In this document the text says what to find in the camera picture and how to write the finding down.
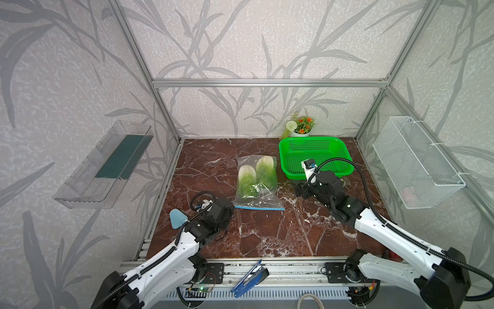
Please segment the chinese cabbage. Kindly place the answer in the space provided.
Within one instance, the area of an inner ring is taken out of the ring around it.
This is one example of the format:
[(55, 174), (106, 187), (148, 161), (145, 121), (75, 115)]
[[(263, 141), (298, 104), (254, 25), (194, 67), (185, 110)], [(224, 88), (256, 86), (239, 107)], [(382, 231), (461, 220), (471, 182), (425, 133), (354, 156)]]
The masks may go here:
[(250, 165), (244, 165), (239, 168), (237, 181), (237, 195), (242, 199), (251, 199), (258, 197), (257, 190), (257, 173)]
[(263, 156), (256, 163), (257, 181), (263, 189), (271, 192), (277, 189), (277, 173), (275, 158)]

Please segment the clear zip-top bag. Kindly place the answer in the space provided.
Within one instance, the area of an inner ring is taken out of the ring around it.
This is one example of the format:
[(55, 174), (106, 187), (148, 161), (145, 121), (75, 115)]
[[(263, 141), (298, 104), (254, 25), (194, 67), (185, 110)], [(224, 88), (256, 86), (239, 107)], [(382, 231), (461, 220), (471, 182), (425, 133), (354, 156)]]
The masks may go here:
[[(250, 165), (255, 169), (257, 161), (263, 156), (269, 156), (269, 155), (255, 154), (255, 155), (249, 155), (249, 156), (244, 156), (244, 157), (238, 158), (237, 159), (237, 181), (238, 181), (239, 168), (241, 166)], [(276, 172), (277, 172), (277, 159), (276, 158), (275, 158), (275, 164), (276, 164)], [(236, 190), (235, 199), (233, 202), (234, 207), (237, 209), (246, 209), (246, 210), (284, 211), (285, 208), (284, 208), (282, 202), (277, 197), (277, 189), (276, 189), (276, 191), (271, 192), (269, 190), (263, 189), (260, 186), (260, 184), (257, 182), (257, 190), (259, 193), (258, 197), (257, 198), (251, 198), (251, 199), (239, 198), (237, 195), (237, 190)]]

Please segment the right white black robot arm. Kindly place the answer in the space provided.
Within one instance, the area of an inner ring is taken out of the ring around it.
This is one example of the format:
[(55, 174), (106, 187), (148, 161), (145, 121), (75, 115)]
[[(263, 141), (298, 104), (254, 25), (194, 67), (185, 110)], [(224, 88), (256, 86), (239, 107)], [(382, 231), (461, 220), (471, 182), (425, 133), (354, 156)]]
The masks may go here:
[(358, 249), (347, 258), (343, 268), (348, 280), (390, 283), (418, 295), (430, 308), (460, 308), (465, 301), (493, 298), (492, 290), (478, 296), (468, 295), (471, 273), (489, 282), (493, 282), (493, 276), (468, 265), (458, 250), (444, 251), (433, 246), (387, 220), (364, 201), (348, 196), (334, 173), (322, 172), (311, 182), (294, 181), (293, 186), (297, 196), (315, 198), (341, 224), (375, 239), (402, 259), (387, 260)]

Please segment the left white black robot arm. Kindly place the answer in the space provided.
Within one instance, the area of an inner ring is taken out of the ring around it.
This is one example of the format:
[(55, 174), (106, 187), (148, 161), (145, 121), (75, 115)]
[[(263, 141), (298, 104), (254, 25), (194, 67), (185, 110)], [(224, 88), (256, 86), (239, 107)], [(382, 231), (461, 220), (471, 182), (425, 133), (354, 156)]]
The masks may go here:
[(166, 248), (125, 274), (113, 272), (103, 281), (92, 308), (152, 308), (169, 292), (185, 283), (202, 280), (207, 262), (199, 251), (227, 230), (235, 207), (224, 198), (205, 200), (205, 207), (189, 219), (179, 210), (171, 215), (180, 223)]

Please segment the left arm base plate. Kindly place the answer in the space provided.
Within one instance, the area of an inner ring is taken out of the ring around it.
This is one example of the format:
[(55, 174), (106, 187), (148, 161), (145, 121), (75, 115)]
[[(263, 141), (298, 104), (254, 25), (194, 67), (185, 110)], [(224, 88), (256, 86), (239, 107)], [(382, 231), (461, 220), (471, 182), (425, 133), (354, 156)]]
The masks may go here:
[(224, 275), (224, 263), (206, 263), (199, 266), (189, 283), (221, 284)]

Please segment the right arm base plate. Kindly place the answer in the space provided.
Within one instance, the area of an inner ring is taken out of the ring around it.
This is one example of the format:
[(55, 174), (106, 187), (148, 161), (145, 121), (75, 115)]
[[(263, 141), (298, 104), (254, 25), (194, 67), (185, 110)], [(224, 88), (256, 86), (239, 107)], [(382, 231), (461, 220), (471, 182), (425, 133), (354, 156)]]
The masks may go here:
[(328, 279), (328, 283), (357, 284), (364, 287), (377, 284), (374, 279), (366, 278), (358, 267), (347, 266), (344, 262), (325, 263), (320, 272)]

